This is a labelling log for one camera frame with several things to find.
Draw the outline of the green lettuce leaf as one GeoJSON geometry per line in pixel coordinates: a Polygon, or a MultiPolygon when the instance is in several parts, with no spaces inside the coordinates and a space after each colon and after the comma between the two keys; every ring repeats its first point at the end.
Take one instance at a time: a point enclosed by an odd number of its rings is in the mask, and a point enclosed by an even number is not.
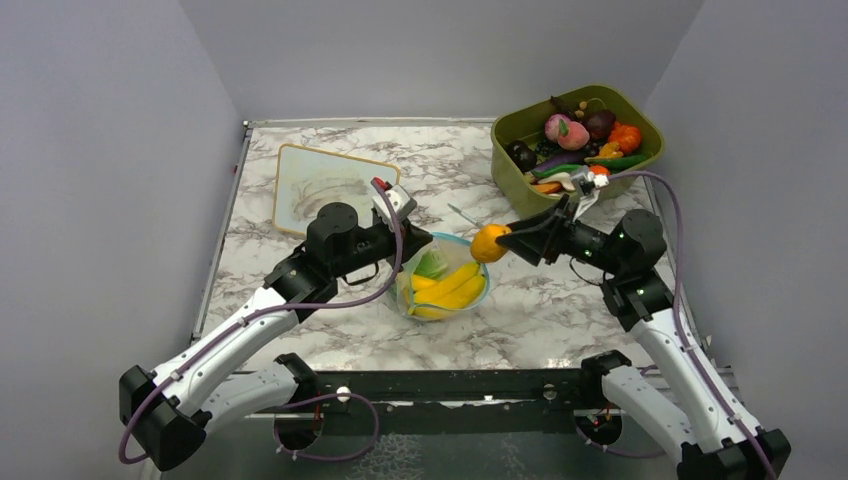
{"type": "Polygon", "coordinates": [[[449,262],[444,253],[440,250],[429,250],[424,253],[417,266],[414,269],[414,274],[432,280],[441,279],[449,269],[449,262]]]}

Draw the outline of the dark plum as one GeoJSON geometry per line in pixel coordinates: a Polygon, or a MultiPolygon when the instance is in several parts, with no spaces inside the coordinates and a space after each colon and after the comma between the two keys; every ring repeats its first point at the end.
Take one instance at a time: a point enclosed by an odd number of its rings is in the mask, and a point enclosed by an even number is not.
{"type": "Polygon", "coordinates": [[[510,142],[505,151],[522,173],[531,171],[537,165],[537,154],[522,140],[510,142]]]}

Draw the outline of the orange tangerine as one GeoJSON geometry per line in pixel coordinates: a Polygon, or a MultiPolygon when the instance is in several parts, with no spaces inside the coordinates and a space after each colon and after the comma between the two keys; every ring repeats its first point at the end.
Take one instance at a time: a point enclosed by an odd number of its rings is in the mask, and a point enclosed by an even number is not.
{"type": "Polygon", "coordinates": [[[589,171],[594,175],[602,175],[602,176],[610,176],[611,172],[608,168],[603,165],[592,164],[589,166],[589,171]]]}

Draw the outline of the pink purple onion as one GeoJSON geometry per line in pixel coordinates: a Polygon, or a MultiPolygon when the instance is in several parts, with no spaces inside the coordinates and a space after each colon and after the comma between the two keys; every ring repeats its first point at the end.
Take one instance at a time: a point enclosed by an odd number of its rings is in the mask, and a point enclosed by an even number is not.
{"type": "Polygon", "coordinates": [[[556,113],[551,115],[544,124],[544,135],[545,137],[554,143],[558,142],[558,139],[561,134],[560,126],[565,124],[568,126],[570,123],[570,118],[564,114],[556,113]]]}

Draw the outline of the yellow orange mango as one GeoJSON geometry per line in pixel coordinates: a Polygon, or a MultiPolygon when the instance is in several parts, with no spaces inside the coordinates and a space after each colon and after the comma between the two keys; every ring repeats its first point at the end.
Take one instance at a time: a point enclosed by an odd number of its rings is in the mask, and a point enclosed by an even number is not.
{"type": "Polygon", "coordinates": [[[470,244],[471,256],[481,264],[499,261],[508,253],[508,249],[499,245],[497,240],[511,233],[512,229],[507,225],[488,224],[482,226],[470,244]]]}

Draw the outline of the clear zip top bag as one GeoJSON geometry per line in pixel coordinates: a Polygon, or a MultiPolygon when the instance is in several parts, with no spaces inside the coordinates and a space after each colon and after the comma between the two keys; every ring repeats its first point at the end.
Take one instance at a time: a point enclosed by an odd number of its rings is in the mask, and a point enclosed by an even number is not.
{"type": "Polygon", "coordinates": [[[402,265],[385,294],[396,313],[418,321],[439,321],[474,309],[485,299],[487,267],[473,259],[471,242],[437,232],[402,265]]]}

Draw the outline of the olive green plastic bin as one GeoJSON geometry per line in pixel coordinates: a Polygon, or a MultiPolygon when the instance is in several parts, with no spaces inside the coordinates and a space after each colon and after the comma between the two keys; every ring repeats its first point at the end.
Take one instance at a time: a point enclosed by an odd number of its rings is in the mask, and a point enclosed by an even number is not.
{"type": "MultiPolygon", "coordinates": [[[[635,153],[644,155],[646,159],[634,165],[635,170],[648,168],[662,155],[664,138],[660,130],[635,102],[618,90],[605,85],[586,85],[560,94],[558,98],[571,108],[582,101],[588,103],[591,112],[608,108],[617,115],[619,122],[637,127],[642,134],[642,142],[635,153]]],[[[546,99],[498,117],[491,127],[491,175],[521,218],[544,211],[552,206],[556,199],[541,194],[530,186],[524,174],[509,158],[506,146],[515,140],[521,140],[530,147],[536,146],[544,138],[544,121],[554,113],[554,105],[546,99]]]]}

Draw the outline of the pink peach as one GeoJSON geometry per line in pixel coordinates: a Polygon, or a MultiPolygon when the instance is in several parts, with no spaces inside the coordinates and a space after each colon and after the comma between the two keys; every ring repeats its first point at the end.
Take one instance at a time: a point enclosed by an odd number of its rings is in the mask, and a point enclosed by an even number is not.
{"type": "Polygon", "coordinates": [[[559,121],[558,145],[568,151],[577,151],[585,147],[590,140],[590,134],[586,128],[577,121],[559,121]]]}

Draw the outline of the orange carrot slice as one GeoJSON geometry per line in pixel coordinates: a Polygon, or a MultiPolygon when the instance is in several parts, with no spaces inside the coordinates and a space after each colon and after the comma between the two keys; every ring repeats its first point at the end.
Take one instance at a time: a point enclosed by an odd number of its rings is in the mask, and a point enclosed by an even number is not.
{"type": "Polygon", "coordinates": [[[549,182],[549,183],[536,183],[532,184],[531,187],[538,193],[544,195],[552,195],[556,194],[563,190],[563,186],[559,182],[549,182]]]}

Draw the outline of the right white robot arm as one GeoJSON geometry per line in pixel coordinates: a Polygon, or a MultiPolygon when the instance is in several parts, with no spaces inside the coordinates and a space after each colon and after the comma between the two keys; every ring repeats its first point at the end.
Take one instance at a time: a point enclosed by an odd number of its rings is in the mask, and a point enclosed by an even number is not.
{"type": "Polygon", "coordinates": [[[562,255],[607,274],[610,312],[651,357],[672,392],[650,385],[623,354],[586,359],[579,398],[627,413],[662,448],[680,479],[776,479],[791,453],[779,429],[767,430],[733,394],[681,317],[676,289],[655,269],[667,246],[652,212],[627,212],[609,234],[583,224],[580,206],[563,199],[507,226],[496,245],[532,265],[562,255]]]}

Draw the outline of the small whiteboard yellow frame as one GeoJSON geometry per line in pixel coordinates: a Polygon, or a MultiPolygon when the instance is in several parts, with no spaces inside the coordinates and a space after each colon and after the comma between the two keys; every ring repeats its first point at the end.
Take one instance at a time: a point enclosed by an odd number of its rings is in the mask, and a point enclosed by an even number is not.
{"type": "Polygon", "coordinates": [[[321,207],[341,202],[352,206],[359,224],[371,224],[371,181],[396,184],[401,171],[388,163],[283,144],[278,150],[272,223],[282,232],[303,236],[321,207]]]}

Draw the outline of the bumpy orange fruit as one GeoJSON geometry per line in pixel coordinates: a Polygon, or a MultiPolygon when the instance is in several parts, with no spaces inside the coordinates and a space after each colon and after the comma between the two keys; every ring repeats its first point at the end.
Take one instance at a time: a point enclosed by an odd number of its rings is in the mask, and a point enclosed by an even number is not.
{"type": "Polygon", "coordinates": [[[642,142],[642,132],[634,125],[615,122],[608,142],[617,143],[619,150],[624,155],[630,155],[639,148],[642,142]]]}

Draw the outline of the yellow banana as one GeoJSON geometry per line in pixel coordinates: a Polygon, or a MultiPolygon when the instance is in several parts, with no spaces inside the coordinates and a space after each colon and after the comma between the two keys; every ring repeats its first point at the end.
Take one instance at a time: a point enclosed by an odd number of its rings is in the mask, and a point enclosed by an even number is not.
{"type": "Polygon", "coordinates": [[[487,285],[484,275],[476,275],[452,293],[432,304],[416,306],[410,315],[423,320],[442,320],[472,306],[483,294],[487,285]]]}
{"type": "Polygon", "coordinates": [[[439,280],[436,284],[416,291],[413,295],[413,302],[415,304],[432,304],[436,300],[458,289],[465,282],[477,275],[479,271],[479,263],[466,263],[444,279],[439,280]]]}

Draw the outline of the purple eggplant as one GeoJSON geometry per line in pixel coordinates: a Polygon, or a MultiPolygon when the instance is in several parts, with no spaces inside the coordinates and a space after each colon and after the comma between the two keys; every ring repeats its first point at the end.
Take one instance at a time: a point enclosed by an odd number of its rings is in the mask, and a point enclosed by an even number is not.
{"type": "Polygon", "coordinates": [[[560,165],[582,165],[586,158],[587,154],[583,151],[562,151],[552,155],[537,167],[546,170],[560,165]]]}

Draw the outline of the dark purple avocado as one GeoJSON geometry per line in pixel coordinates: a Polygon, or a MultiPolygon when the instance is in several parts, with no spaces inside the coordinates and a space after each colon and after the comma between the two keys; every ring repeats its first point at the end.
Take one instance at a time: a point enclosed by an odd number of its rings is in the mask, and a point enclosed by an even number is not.
{"type": "Polygon", "coordinates": [[[608,109],[592,112],[584,117],[583,126],[592,140],[605,140],[612,133],[617,116],[608,109]]]}

